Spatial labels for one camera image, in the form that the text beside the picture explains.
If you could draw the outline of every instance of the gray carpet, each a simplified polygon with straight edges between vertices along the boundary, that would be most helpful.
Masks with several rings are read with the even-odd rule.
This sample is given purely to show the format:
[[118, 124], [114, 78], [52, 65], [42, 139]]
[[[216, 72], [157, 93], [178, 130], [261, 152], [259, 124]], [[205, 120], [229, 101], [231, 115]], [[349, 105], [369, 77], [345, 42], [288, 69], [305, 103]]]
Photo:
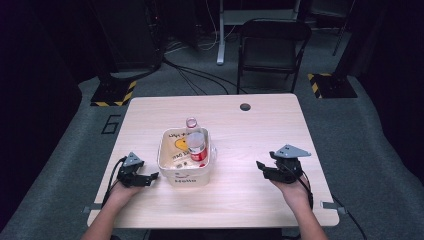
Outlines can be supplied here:
[[[316, 99], [312, 92], [307, 74], [334, 71], [347, 37], [338, 56], [333, 57], [336, 40], [334, 35], [314, 32], [295, 90], [330, 190], [353, 214], [368, 239], [423, 239], [423, 186], [403, 166], [385, 139], [376, 110], [360, 83], [349, 77], [358, 98]], [[223, 66], [216, 65], [216, 53], [217, 45], [209, 51], [184, 48], [165, 56], [175, 64], [213, 73], [235, 84], [236, 43], [227, 44]], [[213, 82], [188, 76], [207, 94], [225, 94]], [[246, 75], [243, 86], [268, 88], [284, 84], [280, 81], [268, 86], [258, 82], [265, 77], [268, 78], [259, 74], [249, 79]], [[233, 85], [220, 82], [230, 94], [235, 94]], [[81, 211], [97, 194], [117, 137], [117, 134], [101, 134], [102, 129], [110, 115], [120, 115], [112, 119], [119, 123], [119, 130], [127, 109], [127, 106], [90, 107], [98, 84], [97, 78], [80, 84], [83, 100], [78, 113], [0, 239], [79, 239], [86, 230], [88, 215]], [[176, 69], [164, 64], [154, 74], [138, 80], [133, 97], [195, 94]], [[330, 239], [362, 238], [347, 215], [340, 215], [340, 223], [325, 231]], [[143, 239], [146, 233], [134, 229], [114, 232], [123, 240]], [[283, 232], [290, 234], [296, 230], [283, 229]]]

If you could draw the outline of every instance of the plastic bin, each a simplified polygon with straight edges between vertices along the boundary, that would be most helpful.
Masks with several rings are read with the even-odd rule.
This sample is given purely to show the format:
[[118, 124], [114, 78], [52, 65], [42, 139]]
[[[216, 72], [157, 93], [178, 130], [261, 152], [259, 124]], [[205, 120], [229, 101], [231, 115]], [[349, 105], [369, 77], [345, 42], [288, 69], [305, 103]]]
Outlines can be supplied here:
[[207, 156], [201, 162], [193, 161], [185, 144], [185, 128], [171, 128], [163, 133], [158, 153], [158, 166], [174, 187], [197, 187], [209, 183], [210, 172], [217, 158], [209, 131], [205, 128]]

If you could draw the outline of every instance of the human hand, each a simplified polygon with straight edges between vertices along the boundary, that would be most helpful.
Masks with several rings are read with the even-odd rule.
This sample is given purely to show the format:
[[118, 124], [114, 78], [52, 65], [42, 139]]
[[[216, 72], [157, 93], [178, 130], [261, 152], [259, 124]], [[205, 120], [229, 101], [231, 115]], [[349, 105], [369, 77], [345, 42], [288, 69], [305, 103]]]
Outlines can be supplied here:
[[[306, 186], [309, 186], [309, 182], [304, 176], [300, 179]], [[299, 181], [290, 184], [277, 181], [271, 181], [271, 183], [280, 189], [284, 200], [293, 212], [303, 211], [305, 208], [310, 209], [308, 192]]]
[[116, 181], [110, 191], [109, 198], [106, 205], [113, 206], [114, 208], [121, 209], [128, 201], [144, 187], [125, 187], [120, 181]]

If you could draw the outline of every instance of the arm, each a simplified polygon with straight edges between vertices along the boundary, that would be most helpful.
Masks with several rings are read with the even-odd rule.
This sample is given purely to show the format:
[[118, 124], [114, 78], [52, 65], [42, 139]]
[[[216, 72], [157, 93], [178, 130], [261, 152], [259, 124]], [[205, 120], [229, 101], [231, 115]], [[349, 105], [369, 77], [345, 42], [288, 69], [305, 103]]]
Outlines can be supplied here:
[[[308, 185], [307, 180], [302, 177], [302, 181]], [[294, 216], [299, 224], [300, 235], [303, 240], [321, 240], [328, 239], [321, 225], [312, 212], [309, 206], [308, 193], [306, 189], [296, 181], [292, 184], [285, 184], [281, 182], [271, 181], [284, 196], [284, 200], [290, 209], [293, 211]]]
[[112, 188], [110, 197], [81, 240], [109, 240], [112, 235], [113, 224], [121, 209], [132, 196], [140, 192], [143, 187], [126, 188], [117, 182]]

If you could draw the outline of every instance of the black hole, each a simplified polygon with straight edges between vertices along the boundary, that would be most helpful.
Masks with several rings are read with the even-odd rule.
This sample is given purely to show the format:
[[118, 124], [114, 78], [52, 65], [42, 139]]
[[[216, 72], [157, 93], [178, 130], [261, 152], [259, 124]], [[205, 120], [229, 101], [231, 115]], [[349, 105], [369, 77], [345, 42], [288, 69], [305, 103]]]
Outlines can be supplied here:
[[243, 111], [249, 111], [250, 110], [250, 105], [247, 103], [243, 103], [240, 105], [240, 109]]

